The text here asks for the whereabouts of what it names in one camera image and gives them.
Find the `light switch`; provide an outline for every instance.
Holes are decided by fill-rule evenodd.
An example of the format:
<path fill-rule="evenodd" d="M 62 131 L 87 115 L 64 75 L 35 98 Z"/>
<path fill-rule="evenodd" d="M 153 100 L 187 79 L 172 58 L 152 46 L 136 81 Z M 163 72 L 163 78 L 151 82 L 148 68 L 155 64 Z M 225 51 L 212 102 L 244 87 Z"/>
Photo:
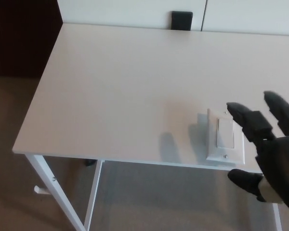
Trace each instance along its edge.
<path fill-rule="evenodd" d="M 218 119 L 217 128 L 217 147 L 218 148 L 234 148 L 234 131 L 233 120 L 228 118 Z"/>
<path fill-rule="evenodd" d="M 230 115 L 208 109 L 207 160 L 245 164 L 244 134 Z"/>

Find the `white metal table leg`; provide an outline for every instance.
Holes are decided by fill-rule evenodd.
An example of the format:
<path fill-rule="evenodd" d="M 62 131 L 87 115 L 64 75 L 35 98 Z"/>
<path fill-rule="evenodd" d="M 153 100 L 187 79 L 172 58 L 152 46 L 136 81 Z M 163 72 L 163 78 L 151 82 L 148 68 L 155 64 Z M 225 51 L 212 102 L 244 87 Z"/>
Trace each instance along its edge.
<path fill-rule="evenodd" d="M 94 179 L 93 179 L 93 183 L 92 183 L 92 189 L 91 189 L 91 194 L 90 194 L 90 198 L 89 198 L 89 204 L 88 204 L 88 209 L 87 209 L 87 214 L 86 214 L 86 219 L 85 219 L 85 229 L 87 231 L 89 231 L 89 229 L 90 229 L 92 212 L 93 212 L 93 207 L 94 207 L 94 203 L 95 203 L 95 199 L 96 199 L 98 181 L 100 179 L 103 162 L 104 162 L 103 160 L 98 160 L 96 162 Z"/>
<path fill-rule="evenodd" d="M 274 218 L 275 218 L 276 231 L 282 231 L 278 204 L 276 203 L 273 203 L 273 212 L 274 212 Z"/>
<path fill-rule="evenodd" d="M 36 170 L 42 181 L 45 183 L 49 192 L 53 195 L 59 206 L 64 211 L 65 215 L 71 221 L 72 225 L 77 231 L 86 231 L 85 227 L 81 223 L 77 213 L 73 206 L 62 190 L 59 182 L 53 175 L 53 172 L 49 168 L 47 162 L 42 155 L 26 155 L 31 165 Z"/>

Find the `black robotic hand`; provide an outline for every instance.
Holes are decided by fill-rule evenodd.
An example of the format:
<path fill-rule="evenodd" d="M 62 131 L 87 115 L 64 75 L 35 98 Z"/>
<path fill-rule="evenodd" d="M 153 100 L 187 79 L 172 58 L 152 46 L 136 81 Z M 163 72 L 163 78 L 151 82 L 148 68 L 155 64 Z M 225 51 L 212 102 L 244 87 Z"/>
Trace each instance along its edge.
<path fill-rule="evenodd" d="M 272 91 L 264 92 L 264 100 L 285 137 L 276 138 L 272 126 L 259 111 L 251 111 L 239 103 L 227 103 L 227 109 L 249 142 L 255 144 L 260 169 L 289 207 L 289 104 Z"/>

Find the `floor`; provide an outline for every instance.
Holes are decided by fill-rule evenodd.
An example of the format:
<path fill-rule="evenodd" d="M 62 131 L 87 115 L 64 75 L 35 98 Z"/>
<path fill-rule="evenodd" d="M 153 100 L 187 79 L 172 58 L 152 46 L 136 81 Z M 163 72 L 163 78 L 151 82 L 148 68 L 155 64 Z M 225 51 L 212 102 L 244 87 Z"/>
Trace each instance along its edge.
<path fill-rule="evenodd" d="M 40 179 L 11 152 L 38 79 L 0 77 L 0 231 L 73 230 L 51 196 L 36 195 Z M 47 158 L 84 220 L 94 166 Z M 273 230 L 269 204 L 232 185 L 224 171 L 105 162 L 90 230 Z M 289 210 L 280 206 L 283 230 Z"/>

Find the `white cabinet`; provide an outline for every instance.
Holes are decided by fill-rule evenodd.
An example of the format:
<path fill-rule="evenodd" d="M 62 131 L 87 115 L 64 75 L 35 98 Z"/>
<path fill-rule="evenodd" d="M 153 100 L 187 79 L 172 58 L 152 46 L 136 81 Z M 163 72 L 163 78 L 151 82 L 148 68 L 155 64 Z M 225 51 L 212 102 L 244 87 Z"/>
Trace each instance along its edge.
<path fill-rule="evenodd" d="M 200 30 L 206 0 L 58 0 L 65 23 L 169 28 L 171 11 L 192 11 Z"/>
<path fill-rule="evenodd" d="M 208 0 L 203 31 L 289 35 L 289 0 Z"/>

